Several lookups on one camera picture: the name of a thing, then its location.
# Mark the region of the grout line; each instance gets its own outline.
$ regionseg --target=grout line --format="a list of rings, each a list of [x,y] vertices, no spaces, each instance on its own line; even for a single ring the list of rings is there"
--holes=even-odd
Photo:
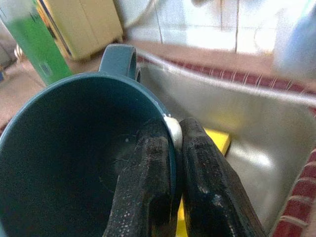
[[[158,23],[158,28],[159,28],[160,43],[163,43],[163,41],[162,41],[161,27],[160,27],[160,22],[159,22],[159,17],[158,17],[158,11],[157,11],[157,6],[156,6],[156,0],[154,0],[154,6],[155,6],[155,12],[156,12],[157,23]]]
[[[235,75],[234,72],[232,72],[230,81],[232,81],[234,75]]]
[[[272,85],[271,85],[271,89],[273,89],[273,87],[274,87],[276,81],[277,81],[277,77],[275,77],[275,78],[273,79],[273,82],[272,82]]]
[[[292,84],[293,84],[293,82],[290,81],[290,82],[287,84],[287,87],[286,87],[285,91],[288,91],[288,90],[291,88]]]
[[[260,74],[260,76],[258,77],[257,83],[255,84],[255,87],[259,87],[261,78],[262,78],[262,74]]]
[[[302,177],[296,183],[298,183],[299,181],[307,181],[307,182],[311,182],[312,184],[316,184],[316,179],[314,178]]]
[[[305,221],[302,221],[302,220],[300,220],[296,217],[293,217],[293,216],[281,216],[280,221],[289,222],[293,225],[301,227],[302,229],[308,225],[308,223],[306,223]]]
[[[246,81],[247,81],[248,76],[249,76],[249,72],[247,72],[247,73],[245,74],[245,76],[243,77],[243,81],[242,81],[242,84],[243,84],[243,85],[246,84]]]
[[[204,70],[204,66],[201,67],[201,70],[199,72],[202,73],[203,70]]]
[[[273,81],[272,81],[272,83],[271,83],[269,89],[272,89],[272,88],[273,88],[273,85],[275,84],[276,80],[277,80],[276,78],[273,79]]]
[[[237,12],[236,12],[236,36],[235,36],[235,53],[237,53],[237,46],[238,46],[238,28],[239,28],[239,2],[240,0],[237,0]]]
[[[223,79],[224,78],[224,73],[225,73],[225,70],[221,71],[221,73],[219,74],[219,79]]]
[[[234,71],[234,73],[233,73],[233,75],[232,75],[232,78],[231,78],[231,82],[233,82],[233,81],[234,81],[235,76],[236,76],[236,73],[237,73],[237,71]]]
[[[288,201],[298,201],[307,205],[312,205],[314,203],[314,200],[311,199],[310,197],[307,196],[302,196],[302,195],[292,195]]]
[[[316,161],[308,162],[306,165],[304,165],[304,167],[306,166],[316,166]]]
[[[223,1],[224,0],[220,0],[220,11],[221,11],[221,31],[223,31]]]

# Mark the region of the blurry object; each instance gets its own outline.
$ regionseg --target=blurry object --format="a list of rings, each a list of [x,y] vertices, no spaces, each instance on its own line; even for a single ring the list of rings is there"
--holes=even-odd
[[[0,64],[3,67],[7,67],[15,61],[14,49],[16,46],[16,42],[1,20],[0,20],[0,46],[4,49],[5,51],[4,54],[8,55],[10,58],[6,62],[2,60],[0,61]]]
[[[6,50],[0,44],[0,65],[5,68],[9,66],[11,62],[12,62],[12,59],[10,58],[10,55],[6,52]]]
[[[24,59],[26,59],[26,56],[23,53],[23,50],[20,48],[20,46],[18,44],[15,47],[14,55],[15,55],[16,59],[18,60],[18,62],[21,62]]]
[[[299,80],[316,78],[316,1],[287,10],[282,17],[274,50],[274,69],[280,76]]]
[[[64,55],[90,57],[123,31],[112,0],[37,0],[39,13]]]
[[[194,6],[202,6],[205,4],[208,0],[192,0],[192,3]]]
[[[3,81],[7,77],[3,66],[0,65],[0,82]]]
[[[46,85],[72,74],[31,0],[0,0],[0,7],[3,23]]]
[[[135,4],[133,1],[126,0],[116,0],[114,2],[122,25],[125,29],[137,25],[146,14],[153,11],[159,0],[145,1],[146,2],[138,2],[138,4]]]
[[[257,52],[263,53],[266,55],[271,55],[273,53],[275,40],[276,40],[276,31],[273,31],[270,34],[267,34],[267,31],[263,31],[263,29],[266,24],[269,24],[270,22],[274,21],[275,17],[279,16],[279,12],[280,11],[278,11],[273,16],[266,18],[255,29],[255,32],[253,35],[253,42],[254,42],[255,48],[257,49]]]

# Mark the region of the sink basin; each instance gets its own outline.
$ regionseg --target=sink basin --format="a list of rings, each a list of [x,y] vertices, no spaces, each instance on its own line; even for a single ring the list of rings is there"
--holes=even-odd
[[[205,128],[229,133],[226,159],[241,182],[266,233],[278,220],[316,141],[308,105],[295,94],[233,85],[187,71],[138,51],[141,83],[179,121],[190,116]]]

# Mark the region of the mug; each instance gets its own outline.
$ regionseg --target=mug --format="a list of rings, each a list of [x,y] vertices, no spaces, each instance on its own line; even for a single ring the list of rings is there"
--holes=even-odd
[[[1,236],[102,236],[135,134],[153,118],[172,141],[176,214],[181,128],[139,79],[135,48],[111,44],[99,72],[58,81],[17,113],[0,138]]]

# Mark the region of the white cable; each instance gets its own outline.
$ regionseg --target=white cable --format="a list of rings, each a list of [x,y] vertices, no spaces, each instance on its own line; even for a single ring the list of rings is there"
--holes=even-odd
[[[148,3],[147,3],[147,6],[145,7],[145,9],[140,12],[138,14],[137,17],[135,17],[134,19],[130,20],[130,21],[127,21],[127,22],[124,22],[124,28],[127,29],[127,28],[130,28],[132,26],[135,26],[138,24],[138,22],[144,17],[145,14],[148,14],[150,12],[152,12],[155,8],[155,3],[157,4],[158,3],[158,0],[150,0]]]

